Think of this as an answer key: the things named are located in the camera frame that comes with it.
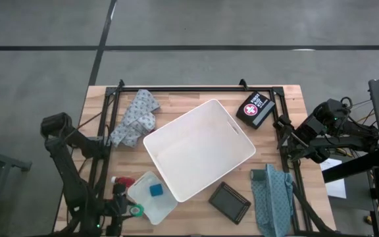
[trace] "white paper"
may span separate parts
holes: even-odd
[[[336,159],[327,159],[320,164],[321,170],[325,171],[336,165],[340,165],[341,161]],[[326,183],[327,194],[332,197],[346,198],[345,180],[344,178]]]

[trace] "clear plastic container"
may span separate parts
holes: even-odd
[[[216,99],[154,131],[143,142],[179,202],[255,154],[255,146]]]
[[[163,194],[152,197],[150,186],[162,184]],[[146,172],[128,188],[128,196],[144,208],[151,224],[159,224],[176,207],[178,202],[168,187],[151,171]]]

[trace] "red cross symbol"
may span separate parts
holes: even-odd
[[[244,108],[243,111],[245,112],[246,115],[253,116],[256,115],[258,112],[257,106],[253,104],[247,104]]]

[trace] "blue patterned cloth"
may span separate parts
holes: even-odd
[[[251,189],[255,199],[255,218],[265,237],[283,237],[290,229],[292,206],[292,176],[274,170],[251,170]]]

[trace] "green tape roll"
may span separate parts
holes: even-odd
[[[135,204],[130,208],[130,213],[133,217],[140,217],[144,213],[144,207],[140,204]]]
[[[262,181],[266,179],[266,171],[265,170],[251,170],[250,176],[251,176],[251,180]]]

